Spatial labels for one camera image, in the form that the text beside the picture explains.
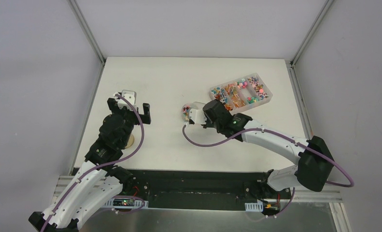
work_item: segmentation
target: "plastic compartment box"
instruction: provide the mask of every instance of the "plastic compartment box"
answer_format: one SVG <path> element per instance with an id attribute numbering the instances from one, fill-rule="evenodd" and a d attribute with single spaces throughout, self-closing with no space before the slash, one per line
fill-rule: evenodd
<path id="1" fill-rule="evenodd" d="M 209 96 L 236 114 L 268 103 L 273 94 L 259 75 L 253 73 L 210 88 Z"/>

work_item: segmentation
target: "gray wall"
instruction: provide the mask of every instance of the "gray wall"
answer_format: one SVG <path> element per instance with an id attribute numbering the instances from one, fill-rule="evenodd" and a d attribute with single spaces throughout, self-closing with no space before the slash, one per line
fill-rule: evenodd
<path id="1" fill-rule="evenodd" d="M 353 231 L 382 231 L 382 0 L 337 0 L 296 70 L 314 134 L 355 179 Z"/>
<path id="2" fill-rule="evenodd" d="M 79 0 L 104 55 L 291 60 L 325 0 Z"/>
<path id="3" fill-rule="evenodd" d="M 0 231 L 33 231 L 75 155 L 100 64 L 65 0 L 0 0 Z"/>

